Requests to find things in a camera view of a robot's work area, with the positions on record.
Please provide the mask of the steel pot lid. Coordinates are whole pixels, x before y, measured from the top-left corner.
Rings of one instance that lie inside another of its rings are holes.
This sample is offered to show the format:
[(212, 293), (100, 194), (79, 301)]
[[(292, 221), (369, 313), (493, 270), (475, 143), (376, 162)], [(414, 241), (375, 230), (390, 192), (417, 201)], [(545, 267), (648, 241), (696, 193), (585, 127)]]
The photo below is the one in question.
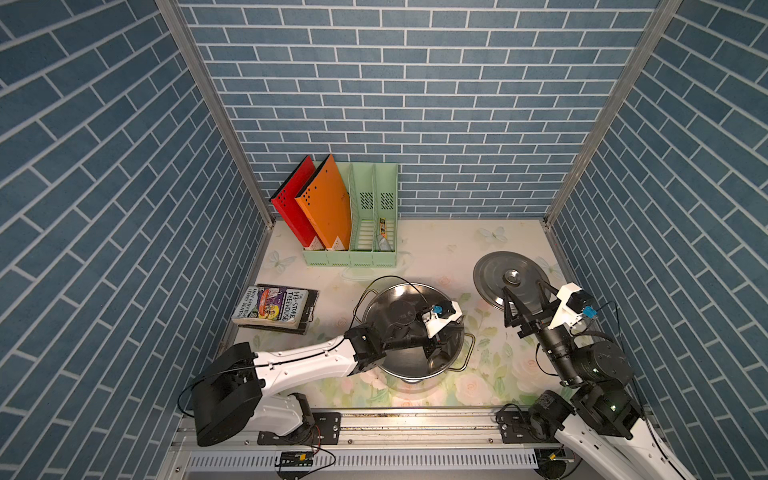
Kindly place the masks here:
[(491, 252), (481, 257), (473, 269), (475, 288), (482, 299), (503, 308), (503, 289), (507, 287), (533, 313), (541, 310), (536, 281), (549, 282), (544, 270), (533, 260), (510, 251)]

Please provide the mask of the stainless steel pot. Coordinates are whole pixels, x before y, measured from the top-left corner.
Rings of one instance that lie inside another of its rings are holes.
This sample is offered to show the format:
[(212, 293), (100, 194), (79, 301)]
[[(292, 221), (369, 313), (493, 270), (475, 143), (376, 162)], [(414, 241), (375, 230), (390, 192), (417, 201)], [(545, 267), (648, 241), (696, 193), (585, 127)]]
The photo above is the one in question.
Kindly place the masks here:
[(464, 314), (458, 322), (464, 326), (461, 351), (453, 357), (427, 356), (430, 339), (421, 315), (445, 300), (452, 299), (432, 286), (394, 276), (380, 278), (364, 291), (361, 323), (383, 341), (385, 357), (380, 368), (385, 373), (416, 384), (445, 372), (462, 372), (468, 367), (476, 337), (464, 326)]

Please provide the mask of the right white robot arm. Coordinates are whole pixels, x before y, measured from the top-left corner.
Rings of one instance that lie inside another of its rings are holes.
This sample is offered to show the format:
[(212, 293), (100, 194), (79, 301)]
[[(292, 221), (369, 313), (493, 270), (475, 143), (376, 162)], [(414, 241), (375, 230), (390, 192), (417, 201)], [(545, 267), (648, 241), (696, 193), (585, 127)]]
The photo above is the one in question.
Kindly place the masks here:
[(534, 313), (510, 289), (502, 291), (504, 321), (522, 338), (534, 336), (570, 399), (547, 390), (529, 409), (537, 436), (556, 440), (605, 479), (690, 479), (692, 473), (649, 423), (629, 385), (635, 374), (618, 341), (571, 328), (596, 318), (592, 296), (574, 283), (535, 283)]

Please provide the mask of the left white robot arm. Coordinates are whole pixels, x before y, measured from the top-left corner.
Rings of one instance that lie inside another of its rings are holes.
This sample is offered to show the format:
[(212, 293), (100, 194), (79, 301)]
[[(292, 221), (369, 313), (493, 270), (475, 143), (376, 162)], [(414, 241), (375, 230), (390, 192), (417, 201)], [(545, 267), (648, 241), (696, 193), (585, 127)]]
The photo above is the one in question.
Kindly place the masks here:
[(219, 444), (249, 423), (280, 437), (297, 436), (313, 422), (307, 400), (292, 388), (367, 372), (394, 352), (433, 353), (447, 334), (458, 333), (463, 313), (445, 300), (422, 309), (396, 301), (381, 320), (355, 325), (320, 344), (279, 352), (255, 352), (246, 342), (228, 348), (191, 383), (196, 441)]

